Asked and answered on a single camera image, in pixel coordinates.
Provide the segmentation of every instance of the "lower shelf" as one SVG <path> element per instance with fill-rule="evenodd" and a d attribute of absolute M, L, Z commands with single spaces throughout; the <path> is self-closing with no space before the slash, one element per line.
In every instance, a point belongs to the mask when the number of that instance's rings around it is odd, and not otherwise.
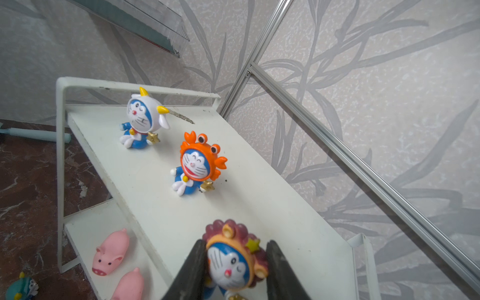
<path fill-rule="evenodd" d="M 126 228 L 130 246 L 121 265 L 107 276 L 92 272 L 96 247 L 112 232 Z M 65 232 L 72 244 L 85 274 L 99 300 L 109 300 L 120 278 L 135 267 L 145 280 L 142 300 L 158 300 L 168 287 L 150 260 L 141 243 L 130 229 L 114 199 L 65 218 Z"/>

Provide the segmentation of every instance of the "gold star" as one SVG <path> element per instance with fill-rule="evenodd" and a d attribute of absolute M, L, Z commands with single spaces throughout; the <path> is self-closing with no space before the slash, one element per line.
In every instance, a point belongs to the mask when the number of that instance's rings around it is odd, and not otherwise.
<path fill-rule="evenodd" d="M 251 238 L 248 238 L 248 242 L 245 244 L 245 247 L 247 247 L 250 250 L 250 253 L 255 253 L 260 249 L 260 240 L 252 240 Z"/>
<path fill-rule="evenodd" d="M 156 144 L 156 143 L 160 142 L 160 140 L 158 139 L 158 133 L 149 132 L 148 136 L 147 136 L 147 140 L 151 141 L 152 144 Z"/>
<path fill-rule="evenodd" d="M 247 298 L 240 296 L 240 294 L 236 294 L 235 296 L 230 296 L 228 300 L 247 300 Z"/>
<path fill-rule="evenodd" d="M 201 189 L 204 189 L 205 192 L 213 191 L 215 188 L 213 187 L 213 181 L 205 180 L 202 185 L 200 186 Z"/>

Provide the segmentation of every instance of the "marble floor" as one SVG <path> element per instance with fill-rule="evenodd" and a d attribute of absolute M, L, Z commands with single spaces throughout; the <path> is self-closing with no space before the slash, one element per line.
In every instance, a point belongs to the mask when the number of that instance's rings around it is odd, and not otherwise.
<path fill-rule="evenodd" d="M 54 131 L 53 126 L 0 120 L 16 127 Z M 104 201 L 108 191 L 75 140 L 66 146 L 65 214 Z M 39 285 L 35 300 L 94 300 L 82 268 L 57 268 L 55 143 L 0 134 L 0 299 L 21 271 Z M 64 263 L 75 257 L 64 237 Z"/>

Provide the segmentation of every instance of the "yellow horn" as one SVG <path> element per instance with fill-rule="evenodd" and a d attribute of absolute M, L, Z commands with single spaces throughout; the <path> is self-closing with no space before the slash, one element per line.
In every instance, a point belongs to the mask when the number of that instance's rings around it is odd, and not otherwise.
<path fill-rule="evenodd" d="M 140 87 L 140 96 L 148 96 L 148 92 L 142 87 Z"/>

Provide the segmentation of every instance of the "doraemon figurine in goat costume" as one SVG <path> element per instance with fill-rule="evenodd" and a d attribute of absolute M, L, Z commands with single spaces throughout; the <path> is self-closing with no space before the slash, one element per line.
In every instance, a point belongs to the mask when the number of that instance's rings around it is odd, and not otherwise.
<path fill-rule="evenodd" d="M 144 88 L 140 88 L 140 94 L 133 94 L 127 104 L 127 116 L 130 122 L 120 125 L 125 134 L 120 137 L 120 143 L 126 148 L 142 149 L 147 145 L 160 142 L 158 134 L 153 133 L 163 127 L 170 126 L 165 118 L 169 110 L 160 102 L 148 95 Z"/>

